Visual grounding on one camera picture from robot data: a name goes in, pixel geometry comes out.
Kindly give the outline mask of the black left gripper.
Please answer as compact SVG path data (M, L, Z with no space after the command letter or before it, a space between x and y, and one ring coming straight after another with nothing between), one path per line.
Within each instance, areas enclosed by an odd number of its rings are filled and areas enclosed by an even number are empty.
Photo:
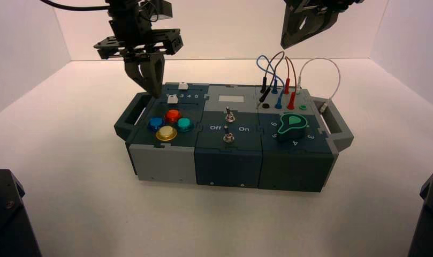
M183 47L180 30L152 29L151 22L141 18L112 19L109 24L114 35L94 45L100 58L150 54L150 59L146 62L124 60L124 69L128 77L148 94L159 98L164 76L163 55L174 55Z

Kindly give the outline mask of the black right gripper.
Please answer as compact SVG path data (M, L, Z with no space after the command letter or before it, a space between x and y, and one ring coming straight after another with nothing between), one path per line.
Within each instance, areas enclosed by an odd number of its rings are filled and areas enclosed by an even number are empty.
M288 49L333 26L340 13L363 0L286 1L280 45Z

